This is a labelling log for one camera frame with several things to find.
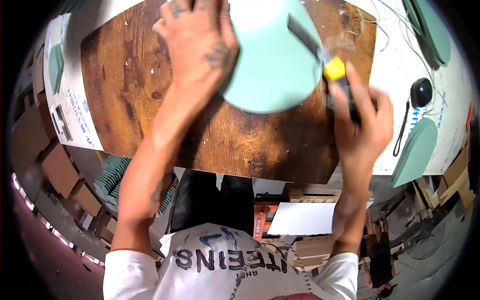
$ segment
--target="white board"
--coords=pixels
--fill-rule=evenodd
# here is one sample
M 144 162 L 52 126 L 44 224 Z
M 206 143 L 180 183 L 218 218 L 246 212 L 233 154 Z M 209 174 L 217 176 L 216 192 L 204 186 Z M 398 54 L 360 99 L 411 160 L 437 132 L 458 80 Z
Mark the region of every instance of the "white board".
M 367 208 L 373 201 L 367 202 Z M 336 203 L 280 203 L 268 230 L 271 235 L 313 235 L 332 233 Z

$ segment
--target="wood grain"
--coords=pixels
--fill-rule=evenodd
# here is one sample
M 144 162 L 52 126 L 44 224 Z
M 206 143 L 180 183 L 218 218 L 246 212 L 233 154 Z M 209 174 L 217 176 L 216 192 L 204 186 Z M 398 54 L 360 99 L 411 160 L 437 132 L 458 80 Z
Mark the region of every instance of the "wood grain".
M 164 1 L 146 0 L 117 15 L 82 42 L 82 72 L 88 104 L 105 152 L 132 157 L 148 132 L 171 83 L 168 47 L 152 32 Z M 322 41 L 345 30 L 360 32 L 366 12 L 341 0 L 310 0 L 305 7 Z M 368 82 L 376 27 L 360 36 L 345 33 L 350 60 Z M 215 96 L 187 134 L 177 166 L 244 177 L 326 183 L 338 164 L 332 111 L 320 83 L 301 106 L 255 115 Z

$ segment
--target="finger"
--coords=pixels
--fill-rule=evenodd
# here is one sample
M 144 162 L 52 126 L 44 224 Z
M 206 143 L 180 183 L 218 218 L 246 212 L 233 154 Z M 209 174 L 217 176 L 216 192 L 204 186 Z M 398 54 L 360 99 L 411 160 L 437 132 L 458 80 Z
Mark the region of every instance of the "finger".
M 376 113 L 368 89 L 363 85 L 360 75 L 349 61 L 345 65 L 345 72 L 352 91 L 353 101 L 360 114 L 362 126 L 364 124 L 370 126 L 375 120 Z
M 160 6 L 160 17 L 164 20 L 165 25 L 173 20 L 172 2 L 165 2 Z
M 228 0 L 222 0 L 219 15 L 220 34 L 225 44 L 232 50 L 232 54 L 237 55 L 238 41 L 232 28 L 230 19 L 230 4 Z
M 193 0 L 172 0 L 176 1 L 178 6 L 180 6 L 181 9 L 186 9 L 188 11 L 192 11 L 192 4 Z
M 389 113 L 393 115 L 393 104 L 388 94 L 376 87 L 370 86 L 368 92 L 372 101 L 377 104 L 378 113 Z
M 167 28 L 165 27 L 165 20 L 160 19 L 153 24 L 152 31 L 158 33 L 162 37 L 167 37 Z
M 335 122 L 352 122 L 350 117 L 350 109 L 348 108 L 347 95 L 342 87 L 336 82 L 328 83 L 328 92 L 334 100 Z
M 193 11 L 206 13 L 211 26 L 218 27 L 219 3 L 219 0 L 196 0 Z
M 393 137 L 393 104 L 388 94 L 375 87 L 369 88 L 369 93 L 377 102 L 377 119 L 379 126 L 389 130 L 389 135 Z

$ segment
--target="light green foam piece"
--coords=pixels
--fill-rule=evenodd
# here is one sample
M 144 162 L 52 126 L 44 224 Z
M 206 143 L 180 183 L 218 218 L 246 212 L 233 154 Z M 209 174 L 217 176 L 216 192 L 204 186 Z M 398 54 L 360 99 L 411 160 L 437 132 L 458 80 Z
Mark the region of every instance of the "light green foam piece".
M 434 60 L 446 67 L 450 61 L 450 37 L 447 28 L 426 0 L 403 0 L 412 24 L 422 32 L 423 40 L 434 52 Z
M 397 187 L 423 176 L 437 144 L 438 129 L 429 118 L 421 119 L 412 129 L 392 174 Z
M 321 46 L 298 0 L 233 1 L 230 15 L 240 45 L 238 61 L 223 93 L 242 110 L 269 114 L 305 100 L 322 78 L 322 65 L 287 28 L 291 14 Z
M 63 73 L 63 56 L 61 53 L 60 44 L 56 44 L 50 51 L 48 57 L 48 76 L 52 86 L 53 94 L 60 90 L 61 75 Z

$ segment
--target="stack of foam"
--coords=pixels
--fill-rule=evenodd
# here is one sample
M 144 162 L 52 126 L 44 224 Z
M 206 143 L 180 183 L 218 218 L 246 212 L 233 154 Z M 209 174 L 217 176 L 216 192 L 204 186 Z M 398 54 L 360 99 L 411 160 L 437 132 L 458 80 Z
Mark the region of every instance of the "stack of foam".
M 102 175 L 94 182 L 97 195 L 105 200 L 108 208 L 116 212 L 119 210 L 120 183 L 131 160 L 128 157 L 111 154 L 102 162 Z M 167 193 L 156 216 L 163 216 L 167 211 L 168 206 L 175 198 L 179 183 L 177 176 L 172 174 Z
M 120 183 L 132 159 L 111 154 L 102 162 L 103 172 L 95 180 L 95 191 L 105 200 L 105 205 L 111 210 L 118 211 Z

